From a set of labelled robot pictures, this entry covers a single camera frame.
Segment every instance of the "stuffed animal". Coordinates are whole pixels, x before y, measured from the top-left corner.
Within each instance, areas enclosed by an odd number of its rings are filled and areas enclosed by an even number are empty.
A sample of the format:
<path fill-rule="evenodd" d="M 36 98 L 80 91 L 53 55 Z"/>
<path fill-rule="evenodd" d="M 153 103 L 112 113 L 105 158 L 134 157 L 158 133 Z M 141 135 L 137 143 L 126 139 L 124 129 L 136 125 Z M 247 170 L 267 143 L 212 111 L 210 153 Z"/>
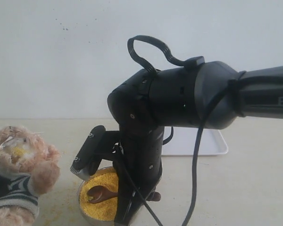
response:
<path fill-rule="evenodd" d="M 59 151 L 25 127 L 0 129 L 0 226 L 31 226 L 60 176 Z"/>

